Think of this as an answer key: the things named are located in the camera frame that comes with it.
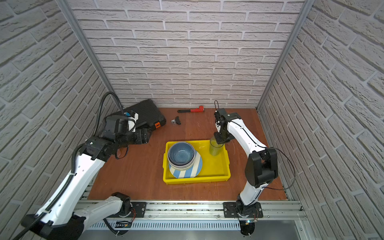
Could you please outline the dark blue ceramic bowl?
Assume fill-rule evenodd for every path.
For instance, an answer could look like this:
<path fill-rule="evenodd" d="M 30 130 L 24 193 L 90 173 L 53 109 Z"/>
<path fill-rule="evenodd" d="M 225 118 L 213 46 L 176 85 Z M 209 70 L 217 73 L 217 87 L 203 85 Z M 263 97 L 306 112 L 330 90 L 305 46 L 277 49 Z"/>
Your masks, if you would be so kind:
<path fill-rule="evenodd" d="M 194 159 L 195 151 L 191 144 L 187 142 L 177 142 L 170 147 L 167 153 L 168 161 L 179 166 L 183 165 Z"/>

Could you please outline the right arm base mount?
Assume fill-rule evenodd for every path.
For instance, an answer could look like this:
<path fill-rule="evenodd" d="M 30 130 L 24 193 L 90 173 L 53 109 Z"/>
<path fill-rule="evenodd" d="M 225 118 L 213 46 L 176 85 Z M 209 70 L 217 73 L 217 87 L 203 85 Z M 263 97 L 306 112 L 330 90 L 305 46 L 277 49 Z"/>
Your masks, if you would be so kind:
<path fill-rule="evenodd" d="M 263 210 L 261 204 L 256 202 L 254 204 L 245 206 L 240 200 L 236 202 L 223 203 L 225 218 L 263 218 Z"/>

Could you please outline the blue translucent cup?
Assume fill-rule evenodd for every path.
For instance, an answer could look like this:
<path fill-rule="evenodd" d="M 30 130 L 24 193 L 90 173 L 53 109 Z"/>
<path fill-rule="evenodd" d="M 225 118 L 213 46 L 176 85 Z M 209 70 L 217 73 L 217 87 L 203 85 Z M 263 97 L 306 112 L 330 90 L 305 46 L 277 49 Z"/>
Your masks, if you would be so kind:
<path fill-rule="evenodd" d="M 209 152 L 212 156 L 217 156 L 223 149 L 224 144 L 218 144 L 215 137 L 210 139 L 210 148 Z"/>

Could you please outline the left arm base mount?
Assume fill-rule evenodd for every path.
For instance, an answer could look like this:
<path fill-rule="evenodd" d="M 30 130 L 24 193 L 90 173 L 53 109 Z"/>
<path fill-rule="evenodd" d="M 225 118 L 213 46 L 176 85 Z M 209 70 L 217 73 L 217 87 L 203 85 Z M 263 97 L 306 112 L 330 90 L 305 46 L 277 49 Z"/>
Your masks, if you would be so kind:
<path fill-rule="evenodd" d="M 126 202 L 123 203 L 121 209 L 118 213 L 113 215 L 113 217 L 120 218 L 143 218 L 146 212 L 146 202 Z"/>

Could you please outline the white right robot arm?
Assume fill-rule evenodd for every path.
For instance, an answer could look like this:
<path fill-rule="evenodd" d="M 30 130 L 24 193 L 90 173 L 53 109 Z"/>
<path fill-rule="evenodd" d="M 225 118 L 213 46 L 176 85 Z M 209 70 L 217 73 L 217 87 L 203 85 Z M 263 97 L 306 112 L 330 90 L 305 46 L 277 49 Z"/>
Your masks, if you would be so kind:
<path fill-rule="evenodd" d="M 248 155 L 245 167 L 247 182 L 237 200 L 240 208 L 248 208 L 258 201 L 262 191 L 278 177 L 277 152 L 259 141 L 237 113 L 228 114 L 225 109 L 217 109 L 214 116 L 217 144 L 237 140 Z"/>

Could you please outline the translucent purple bowl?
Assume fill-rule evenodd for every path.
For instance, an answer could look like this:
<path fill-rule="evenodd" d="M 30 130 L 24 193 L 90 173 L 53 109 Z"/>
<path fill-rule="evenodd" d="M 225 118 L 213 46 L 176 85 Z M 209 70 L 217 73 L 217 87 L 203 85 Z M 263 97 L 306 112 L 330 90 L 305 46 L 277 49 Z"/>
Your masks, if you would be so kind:
<path fill-rule="evenodd" d="M 188 163 L 185 163 L 185 164 L 180 165 L 180 166 L 172 163 L 171 161 L 168 161 L 168 163 L 169 163 L 170 167 L 172 167 L 178 171 L 184 171 L 184 170 L 191 168 L 194 165 L 195 160 L 191 160 Z"/>

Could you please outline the yellow plastic bin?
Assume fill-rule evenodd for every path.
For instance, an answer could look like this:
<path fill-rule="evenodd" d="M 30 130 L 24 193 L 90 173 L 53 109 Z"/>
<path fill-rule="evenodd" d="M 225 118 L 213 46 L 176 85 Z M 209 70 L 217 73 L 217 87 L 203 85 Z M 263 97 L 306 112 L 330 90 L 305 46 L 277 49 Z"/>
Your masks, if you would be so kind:
<path fill-rule="evenodd" d="M 167 142 L 164 159 L 163 159 L 163 181 L 168 185 L 181 185 L 192 183 L 210 183 L 227 181 L 231 177 L 230 160 L 226 147 L 223 146 L 222 151 L 217 156 L 212 156 L 209 152 L 210 141 L 188 141 L 194 149 L 201 155 L 203 160 L 203 168 L 200 174 L 195 178 L 176 179 L 169 170 L 167 153 L 170 147 L 176 142 Z"/>

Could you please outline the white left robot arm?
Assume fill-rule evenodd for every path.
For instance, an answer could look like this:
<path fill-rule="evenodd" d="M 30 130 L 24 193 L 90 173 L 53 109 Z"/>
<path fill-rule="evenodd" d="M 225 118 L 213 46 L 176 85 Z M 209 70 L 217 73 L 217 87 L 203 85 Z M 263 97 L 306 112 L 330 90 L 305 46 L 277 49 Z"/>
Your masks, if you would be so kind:
<path fill-rule="evenodd" d="M 149 130 L 136 129 L 138 120 L 139 114 L 133 111 L 108 116 L 102 136 L 92 136 L 75 148 L 70 172 L 36 214 L 23 217 L 24 229 L 15 238 L 19 240 L 32 231 L 46 240 L 77 240 L 87 228 L 111 215 L 134 214 L 130 197 L 119 192 L 91 208 L 76 211 L 75 207 L 90 181 L 111 156 L 116 156 L 120 148 L 149 141 Z"/>

